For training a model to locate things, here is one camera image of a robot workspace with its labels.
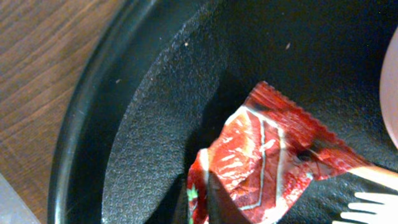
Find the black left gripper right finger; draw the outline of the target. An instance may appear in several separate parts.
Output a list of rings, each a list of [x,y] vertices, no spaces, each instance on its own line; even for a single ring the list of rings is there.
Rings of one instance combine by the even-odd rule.
[[[209,224],[250,224],[214,172],[208,174],[206,190]]]

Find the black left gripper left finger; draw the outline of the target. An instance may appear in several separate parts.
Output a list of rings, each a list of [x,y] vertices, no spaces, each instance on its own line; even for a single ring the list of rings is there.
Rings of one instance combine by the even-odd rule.
[[[188,223],[187,208],[186,178],[179,175],[146,224]]]

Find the red snack wrapper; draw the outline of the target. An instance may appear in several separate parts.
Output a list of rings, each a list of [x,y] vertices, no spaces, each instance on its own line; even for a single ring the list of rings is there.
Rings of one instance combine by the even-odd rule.
[[[310,113],[259,82],[191,165],[188,222],[209,221],[209,174],[217,175],[251,223],[276,223],[314,180],[367,164]]]

